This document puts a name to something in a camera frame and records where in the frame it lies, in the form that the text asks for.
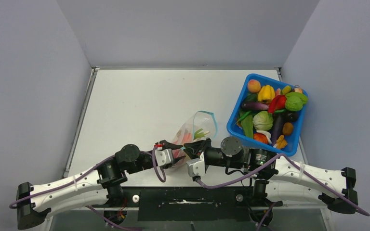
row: blue plastic basket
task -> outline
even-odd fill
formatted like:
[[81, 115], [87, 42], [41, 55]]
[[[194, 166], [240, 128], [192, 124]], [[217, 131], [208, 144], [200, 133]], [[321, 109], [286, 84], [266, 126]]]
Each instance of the blue plastic basket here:
[[285, 153], [287, 156], [293, 156], [294, 154], [296, 154], [296, 151], [297, 151], [297, 145], [299, 143], [300, 132], [301, 132], [301, 128], [303, 126], [304, 114], [305, 114], [305, 109], [306, 109], [307, 105], [304, 105], [302, 110], [300, 110], [298, 112], [299, 113], [299, 119], [296, 122], [293, 123], [293, 125], [294, 125], [293, 133], [285, 138], [288, 144], [283, 149], [277, 149], [277, 148], [274, 148], [270, 145], [267, 145], [267, 144], [264, 144], [262, 142], [256, 141], [252, 138], [248, 138], [243, 134], [243, 130], [236, 125], [236, 121], [238, 120], [240, 104], [246, 98], [246, 96], [248, 94], [248, 82], [251, 79], [258, 80], [262, 86], [270, 85], [275, 90], [278, 89], [278, 88], [283, 89], [285, 86], [289, 85], [287, 83], [283, 83], [283, 82], [280, 82], [280, 81], [277, 81], [277, 80], [274, 80], [274, 79], [271, 79], [271, 78], [267, 78], [267, 77], [264, 77], [264, 76], [261, 76], [261, 75], [258, 75], [258, 74], [248, 75], [246, 77], [245, 83], [243, 84], [242, 91], [240, 92], [238, 101], [236, 102], [236, 105], [235, 105], [235, 108], [233, 109], [232, 115], [230, 116], [230, 119], [227, 123], [227, 126], [226, 126], [227, 131], [232, 136], [238, 137], [242, 141], [243, 145], [245, 145], [245, 146], [254, 147], [254, 148], [263, 148], [263, 149], [269, 150], [271, 152]]

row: white tabletop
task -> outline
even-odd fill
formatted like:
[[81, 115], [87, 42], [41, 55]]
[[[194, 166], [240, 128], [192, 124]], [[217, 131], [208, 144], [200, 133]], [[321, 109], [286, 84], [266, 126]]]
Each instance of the white tabletop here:
[[[251, 73], [279, 80], [276, 70], [100, 69], [75, 144], [69, 176], [113, 155], [126, 144], [133, 143], [147, 151], [157, 141], [170, 141], [199, 110], [215, 113], [218, 133], [212, 146], [218, 147], [229, 136], [227, 121], [244, 80]], [[304, 161], [300, 148], [292, 159]], [[241, 176], [228, 176], [224, 171], [222, 167], [209, 167], [202, 180], [215, 185]], [[188, 176], [186, 167], [166, 173], [165, 183], [149, 169], [129, 175], [123, 186], [198, 186]]]

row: red bell pepper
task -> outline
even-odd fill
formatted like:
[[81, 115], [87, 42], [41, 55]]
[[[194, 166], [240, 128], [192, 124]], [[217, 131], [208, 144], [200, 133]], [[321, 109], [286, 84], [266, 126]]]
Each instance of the red bell pepper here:
[[281, 95], [281, 97], [279, 97], [279, 99], [277, 100], [276, 102], [276, 109], [275, 110], [280, 110], [280, 109], [283, 109], [286, 107], [286, 96], [285, 95]]
[[274, 113], [275, 110], [284, 108], [285, 104], [286, 104], [286, 96], [278, 95], [270, 102], [269, 109], [267, 111], [269, 113]]

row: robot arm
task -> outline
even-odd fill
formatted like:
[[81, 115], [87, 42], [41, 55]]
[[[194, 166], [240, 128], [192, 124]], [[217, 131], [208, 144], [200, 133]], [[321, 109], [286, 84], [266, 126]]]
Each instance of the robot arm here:
[[[175, 164], [180, 158], [175, 159], [172, 150], [179, 148], [182, 148], [182, 145], [158, 142], [154, 149], [154, 165], [169, 168]], [[210, 165], [243, 169], [248, 174], [276, 155], [265, 150], [244, 147], [239, 140], [231, 137], [222, 142], [221, 148], [212, 148], [210, 139], [185, 144], [184, 148], [191, 158], [187, 161], [187, 167], [188, 174], [194, 181], [200, 180]], [[114, 156], [72, 177], [43, 185], [23, 183], [18, 187], [17, 201], [13, 203], [16, 204], [18, 213], [18, 229], [35, 227], [50, 216], [83, 206], [119, 207], [126, 196], [120, 185], [127, 181], [126, 172], [132, 174], [153, 168], [154, 165], [150, 154], [129, 144]], [[349, 178], [352, 176], [348, 172], [351, 171], [349, 168], [345, 172], [302, 164], [301, 167], [357, 204], [356, 192], [354, 191], [355, 196], [349, 196], [355, 184], [355, 171], [353, 178]], [[256, 201], [263, 201], [265, 204], [283, 200], [308, 201], [327, 204], [329, 209], [340, 213], [355, 212], [334, 194], [314, 184], [310, 178], [291, 167], [283, 158], [258, 172], [255, 177], [253, 188], [245, 189], [245, 192], [248, 192], [249, 198]]]

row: cabbage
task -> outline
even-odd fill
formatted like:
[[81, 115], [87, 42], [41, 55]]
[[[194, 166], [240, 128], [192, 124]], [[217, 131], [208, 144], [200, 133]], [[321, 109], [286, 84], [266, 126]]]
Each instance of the cabbage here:
[[253, 125], [256, 130], [269, 131], [273, 126], [273, 116], [267, 111], [261, 111], [253, 117]]

